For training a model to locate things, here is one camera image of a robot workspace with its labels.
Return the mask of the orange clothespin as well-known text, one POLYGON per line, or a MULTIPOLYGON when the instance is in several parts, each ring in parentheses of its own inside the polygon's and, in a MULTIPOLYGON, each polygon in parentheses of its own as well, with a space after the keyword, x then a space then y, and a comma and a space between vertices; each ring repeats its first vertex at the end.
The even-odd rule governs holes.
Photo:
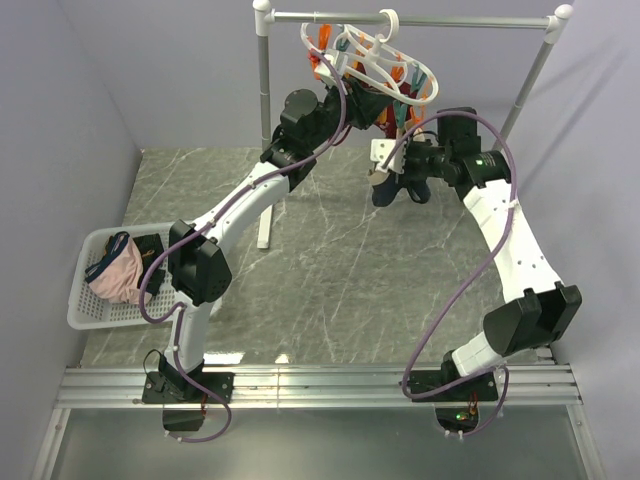
POLYGON ((405 129, 409 130, 426 118, 425 106, 410 106, 408 108, 409 117, 405 121, 405 129))
MULTIPOLYGON (((329 44, 331 30, 332 30, 332 26, 330 24, 323 24, 319 27, 317 42, 314 43, 311 37, 309 37, 309 40, 318 49, 325 50, 329 44)), ((313 68, 316 68, 320 63, 320 60, 313 55, 309 55, 309 59, 313 68)))

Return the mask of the dark red lace bra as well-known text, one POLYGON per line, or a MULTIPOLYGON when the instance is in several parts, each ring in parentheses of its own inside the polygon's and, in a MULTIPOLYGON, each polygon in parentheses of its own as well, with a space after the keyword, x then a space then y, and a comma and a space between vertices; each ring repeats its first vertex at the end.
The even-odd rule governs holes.
POLYGON ((372 103, 373 112, 377 114, 373 125, 384 134, 385 138, 395 139, 397 131, 405 129, 411 107, 383 93, 373 93, 372 103))

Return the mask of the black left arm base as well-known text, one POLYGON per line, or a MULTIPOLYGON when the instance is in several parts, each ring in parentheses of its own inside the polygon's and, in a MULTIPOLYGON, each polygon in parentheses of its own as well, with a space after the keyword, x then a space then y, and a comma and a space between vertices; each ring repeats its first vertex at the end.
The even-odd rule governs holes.
MULTIPOLYGON (((216 394, 226 403, 232 396, 234 374, 231 372, 192 372, 190 378, 216 394)), ((207 393, 189 383, 177 370, 152 371, 146 375, 141 402, 162 407, 163 427, 171 433, 195 433, 206 417, 205 406, 220 405, 207 393)))

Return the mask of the silver clothes rack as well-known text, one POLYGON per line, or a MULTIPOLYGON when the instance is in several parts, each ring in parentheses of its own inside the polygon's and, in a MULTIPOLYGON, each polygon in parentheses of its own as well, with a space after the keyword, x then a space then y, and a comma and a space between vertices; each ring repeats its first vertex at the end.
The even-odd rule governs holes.
MULTIPOLYGON (((261 100, 261 135, 263 151, 266 149, 272 139, 275 128, 279 125, 273 124, 271 121, 271 106, 270 106, 270 84, 269 84, 269 28, 273 23, 278 21, 287 21, 293 19, 300 25, 306 23, 317 24, 320 27, 323 24, 330 24, 332 26, 331 33, 336 35, 339 32, 339 27, 343 24, 351 24, 364 31, 363 27, 368 22, 368 19, 364 16, 346 16, 346 15, 330 15, 330 14, 294 14, 290 15, 287 12, 278 12, 274 10, 271 4, 267 1, 257 1, 253 5, 254 17, 255 17, 255 29, 258 40, 258 64, 259 64, 259 86, 260 86, 260 100, 261 100)), ((503 127, 497 130, 495 134, 495 145, 492 151, 498 148, 496 141, 497 136, 502 136, 506 142, 507 137, 519 116, 520 110, 524 105, 544 63, 546 62, 553 46, 559 40, 566 24, 571 18, 573 8, 569 4, 559 6, 555 12, 537 22, 537 27, 542 29, 545 33, 543 44, 538 52, 538 55, 529 71, 528 77, 525 80, 519 95, 503 125, 503 127)), ((404 25, 404 20, 399 17, 400 28, 404 25)), ((387 24, 387 20, 380 12, 370 18, 372 23, 384 23, 387 24)), ((345 80, 353 79, 352 77, 337 78, 337 87, 341 94, 345 93, 345 87, 343 85, 345 80)), ((432 145, 437 145, 437 128, 435 131, 429 131, 427 129, 427 118, 422 122, 415 125, 417 129, 413 137, 418 142, 430 142, 432 145)), ((338 145, 344 140, 349 132, 355 129, 353 127, 346 127, 341 132, 341 135, 337 137, 336 141, 329 147, 321 147, 318 158, 329 148, 338 145)), ((407 130, 397 131, 395 140, 399 140, 407 130)), ((259 234, 257 245, 259 248, 267 248, 270 243, 270 229, 272 224, 272 213, 274 205, 268 207, 257 219, 259 224, 259 234)))

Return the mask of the teal clothespin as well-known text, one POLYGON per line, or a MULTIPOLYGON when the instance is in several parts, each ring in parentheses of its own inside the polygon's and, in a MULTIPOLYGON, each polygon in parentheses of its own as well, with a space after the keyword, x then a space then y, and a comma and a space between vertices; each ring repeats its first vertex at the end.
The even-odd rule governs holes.
POLYGON ((431 70, 416 65, 410 82, 410 97, 432 102, 438 95, 439 85, 431 70))
POLYGON ((405 130, 405 121, 407 119, 409 105, 398 100, 393 102, 393 114, 395 119, 396 129, 400 131, 405 130))

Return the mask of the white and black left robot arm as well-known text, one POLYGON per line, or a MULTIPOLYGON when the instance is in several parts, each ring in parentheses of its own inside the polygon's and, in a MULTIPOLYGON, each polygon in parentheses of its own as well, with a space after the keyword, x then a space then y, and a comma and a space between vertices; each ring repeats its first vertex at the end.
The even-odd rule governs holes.
POLYGON ((242 183, 193 222, 172 225, 168 267, 179 307, 158 370, 176 400, 200 394, 209 317, 231 284, 227 256, 243 232, 307 177, 321 147, 331 146, 346 127, 368 129, 393 101, 358 80, 343 85, 344 94, 329 87, 324 98, 308 89, 290 93, 270 143, 242 183))

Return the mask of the aluminium mounting rail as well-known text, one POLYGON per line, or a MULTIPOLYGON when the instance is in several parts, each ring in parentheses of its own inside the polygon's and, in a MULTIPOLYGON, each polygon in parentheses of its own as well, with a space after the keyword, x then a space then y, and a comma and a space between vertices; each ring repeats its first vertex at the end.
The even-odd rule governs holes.
MULTIPOLYGON (((288 408, 407 407, 398 365, 208 365, 207 374, 232 377, 233 410, 288 408)), ((506 387, 510 406, 565 407, 580 460, 590 479, 606 476, 593 440, 572 369, 568 365, 538 363, 512 365, 510 373, 495 377, 506 387)), ((74 409, 146 408, 142 398, 144 372, 139 368, 69 368, 65 371, 48 422, 34 476, 52 474, 62 436, 74 409)))

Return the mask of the pink underwear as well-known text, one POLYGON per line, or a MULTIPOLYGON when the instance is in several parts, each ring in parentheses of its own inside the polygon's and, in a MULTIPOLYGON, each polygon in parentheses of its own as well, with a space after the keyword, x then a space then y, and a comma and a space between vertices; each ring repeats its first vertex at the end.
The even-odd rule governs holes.
POLYGON ((142 264, 133 238, 126 231, 110 236, 100 260, 85 269, 84 279, 90 289, 111 304, 139 304, 137 283, 142 264))

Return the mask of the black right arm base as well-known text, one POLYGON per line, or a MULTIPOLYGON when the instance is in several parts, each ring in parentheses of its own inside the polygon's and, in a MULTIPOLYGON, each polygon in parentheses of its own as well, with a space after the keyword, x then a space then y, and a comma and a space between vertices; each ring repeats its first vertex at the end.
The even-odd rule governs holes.
POLYGON ((414 403, 432 402, 436 405, 435 416, 445 434, 456 434, 463 438, 480 426, 480 404, 498 401, 500 395, 493 373, 477 377, 444 389, 453 381, 454 375, 436 370, 414 370, 407 382, 411 395, 428 394, 426 398, 414 399, 414 403))

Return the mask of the navy blue underwear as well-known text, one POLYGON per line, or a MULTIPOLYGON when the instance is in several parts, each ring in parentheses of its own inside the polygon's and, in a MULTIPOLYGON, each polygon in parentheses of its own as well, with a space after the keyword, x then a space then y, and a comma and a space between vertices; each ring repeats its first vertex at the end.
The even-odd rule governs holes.
POLYGON ((374 207, 389 206, 401 190, 405 190, 414 203, 426 204, 430 200, 431 190, 426 180, 401 185, 400 175, 393 172, 374 171, 371 163, 367 172, 367 180, 372 187, 371 200, 374 207))

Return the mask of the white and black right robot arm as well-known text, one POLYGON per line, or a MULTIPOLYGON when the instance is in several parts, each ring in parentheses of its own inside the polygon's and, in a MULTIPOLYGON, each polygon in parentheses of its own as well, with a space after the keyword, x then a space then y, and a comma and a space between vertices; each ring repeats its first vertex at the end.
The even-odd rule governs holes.
POLYGON ((412 353, 400 382, 403 394, 413 401, 442 393, 455 400, 465 398, 474 390, 476 377, 516 353, 559 340, 582 304, 579 288, 563 283, 525 218, 517 194, 515 161, 504 138, 497 136, 495 150, 481 149, 477 127, 483 125, 492 134, 497 129, 470 107, 440 110, 432 118, 437 123, 437 145, 415 140, 415 127, 396 142, 395 147, 403 152, 405 171, 419 180, 440 178, 454 188, 490 250, 443 309, 450 310, 489 265, 497 268, 504 303, 485 315, 479 334, 444 356, 440 385, 414 393, 410 376, 445 317, 438 314, 412 353))

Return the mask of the yellow-orange clothespin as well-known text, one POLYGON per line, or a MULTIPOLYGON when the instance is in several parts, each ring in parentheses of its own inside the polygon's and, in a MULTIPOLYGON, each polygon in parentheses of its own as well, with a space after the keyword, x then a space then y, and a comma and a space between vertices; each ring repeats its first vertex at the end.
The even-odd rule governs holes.
POLYGON ((384 129, 389 125, 389 108, 384 109, 376 120, 377 125, 384 129))

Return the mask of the black lace underwear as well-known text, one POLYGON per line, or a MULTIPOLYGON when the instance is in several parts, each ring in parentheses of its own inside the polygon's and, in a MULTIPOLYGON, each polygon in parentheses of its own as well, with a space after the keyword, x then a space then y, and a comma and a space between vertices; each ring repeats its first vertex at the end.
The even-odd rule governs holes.
MULTIPOLYGON (((140 253, 142 272, 138 278, 137 286, 142 285, 144 276, 148 272, 153 262, 164 252, 164 247, 159 234, 142 235, 133 238, 140 253)), ((147 284, 145 292, 152 297, 156 296, 162 286, 166 276, 166 271, 160 267, 154 270, 147 284)))

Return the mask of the white plastic clip hanger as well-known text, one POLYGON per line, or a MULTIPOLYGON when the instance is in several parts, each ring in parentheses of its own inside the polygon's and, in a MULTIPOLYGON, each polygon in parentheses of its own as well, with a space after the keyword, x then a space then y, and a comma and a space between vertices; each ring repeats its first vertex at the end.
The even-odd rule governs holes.
POLYGON ((316 43, 317 36, 309 35, 307 33, 308 25, 302 24, 300 39, 308 52, 308 58, 311 49, 317 49, 321 52, 329 49, 346 52, 352 68, 352 75, 348 77, 409 106, 430 104, 431 102, 410 97, 410 82, 415 66, 427 66, 391 45, 400 28, 400 20, 396 11, 382 9, 380 13, 387 20, 387 32, 370 35, 351 24, 343 24, 339 27, 339 32, 336 35, 331 33, 329 44, 325 50, 320 50, 311 43, 309 37, 316 43))

